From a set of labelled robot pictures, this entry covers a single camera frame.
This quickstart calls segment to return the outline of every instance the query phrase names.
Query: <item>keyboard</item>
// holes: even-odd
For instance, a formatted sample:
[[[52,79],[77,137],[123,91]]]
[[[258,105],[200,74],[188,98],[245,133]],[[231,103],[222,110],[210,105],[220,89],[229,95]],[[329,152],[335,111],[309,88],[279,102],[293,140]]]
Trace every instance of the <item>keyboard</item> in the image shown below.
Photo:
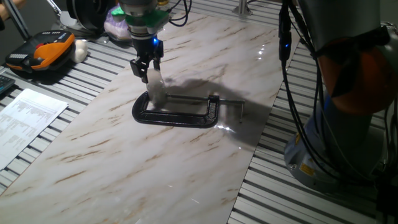
[[[8,88],[10,88],[15,83],[15,80],[0,75],[0,95],[4,93]]]

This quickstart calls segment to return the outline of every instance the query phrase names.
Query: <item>marble surface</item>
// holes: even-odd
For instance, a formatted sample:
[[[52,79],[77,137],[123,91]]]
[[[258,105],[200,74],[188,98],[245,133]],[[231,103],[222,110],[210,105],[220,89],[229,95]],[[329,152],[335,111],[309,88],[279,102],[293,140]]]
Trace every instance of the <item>marble surface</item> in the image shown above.
[[[167,91],[245,99],[243,123],[222,105],[214,128],[139,124],[146,86],[126,68],[1,195],[0,223],[226,223],[282,82],[277,34],[194,13],[166,25]]]

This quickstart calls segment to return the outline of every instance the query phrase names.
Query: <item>white object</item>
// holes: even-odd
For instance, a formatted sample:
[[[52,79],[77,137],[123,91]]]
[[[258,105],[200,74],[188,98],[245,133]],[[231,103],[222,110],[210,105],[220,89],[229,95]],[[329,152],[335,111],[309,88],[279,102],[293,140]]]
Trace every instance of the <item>white object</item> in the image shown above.
[[[32,142],[68,103],[26,89],[0,112],[0,170]]]
[[[117,37],[118,40],[131,40],[130,33],[125,27],[114,26],[112,23],[105,22],[104,29]]]
[[[147,77],[149,99],[155,107],[161,108],[167,101],[166,87],[164,85],[162,74],[159,70],[152,68],[148,69]]]
[[[88,47],[86,43],[82,40],[76,40],[75,45],[76,45],[76,50],[75,53],[71,56],[71,60],[75,63],[81,63],[87,57]]]
[[[77,19],[71,18],[68,11],[62,11],[60,16],[60,22],[70,29],[84,29]]]

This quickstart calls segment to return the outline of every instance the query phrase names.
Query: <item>orange and black case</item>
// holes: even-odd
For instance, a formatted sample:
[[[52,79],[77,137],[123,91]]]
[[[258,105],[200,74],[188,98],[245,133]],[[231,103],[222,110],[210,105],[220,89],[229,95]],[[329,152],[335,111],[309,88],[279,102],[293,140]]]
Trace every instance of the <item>orange and black case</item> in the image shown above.
[[[75,36],[65,30],[52,30],[34,35],[6,57],[6,64],[28,73],[55,70],[75,51]]]

